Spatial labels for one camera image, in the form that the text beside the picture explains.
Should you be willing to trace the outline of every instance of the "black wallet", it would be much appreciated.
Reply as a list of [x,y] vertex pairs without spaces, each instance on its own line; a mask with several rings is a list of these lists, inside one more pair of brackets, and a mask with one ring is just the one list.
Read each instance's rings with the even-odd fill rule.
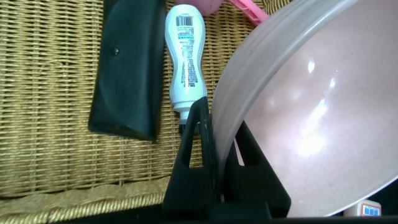
[[162,102],[164,0],[104,0],[88,129],[154,141]]

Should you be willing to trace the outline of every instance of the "bottle label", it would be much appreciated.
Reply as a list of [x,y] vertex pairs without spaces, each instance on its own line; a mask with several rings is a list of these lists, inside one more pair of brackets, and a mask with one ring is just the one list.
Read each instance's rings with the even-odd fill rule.
[[193,17],[177,16],[175,23],[177,25],[178,42],[180,43],[183,58],[181,84],[183,87],[195,87],[195,83],[198,83],[198,77],[193,66],[193,43],[195,43]]

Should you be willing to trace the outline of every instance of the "small box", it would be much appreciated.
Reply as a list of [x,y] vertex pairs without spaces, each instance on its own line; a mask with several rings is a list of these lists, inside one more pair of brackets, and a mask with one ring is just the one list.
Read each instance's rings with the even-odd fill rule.
[[378,217],[381,216],[381,205],[371,200],[362,200],[343,212],[346,217]]

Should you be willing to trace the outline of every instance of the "pink bowl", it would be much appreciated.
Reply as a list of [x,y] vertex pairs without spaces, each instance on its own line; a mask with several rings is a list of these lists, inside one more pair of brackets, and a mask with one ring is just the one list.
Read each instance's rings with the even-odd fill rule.
[[[311,2],[304,1],[275,15]],[[334,214],[398,177],[398,1],[334,2],[328,13],[350,4],[298,50],[294,39],[275,46],[286,38],[270,29],[279,16],[262,23],[229,61],[213,100],[221,160],[220,139],[230,145],[244,118],[292,199],[290,217]]]

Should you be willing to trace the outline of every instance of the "pink plastic handle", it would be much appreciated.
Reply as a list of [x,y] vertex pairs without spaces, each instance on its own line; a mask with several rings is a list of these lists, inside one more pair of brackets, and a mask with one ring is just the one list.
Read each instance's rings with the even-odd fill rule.
[[242,10],[243,13],[258,26],[262,21],[268,18],[268,14],[264,12],[258,5],[251,0],[229,0],[238,9]]

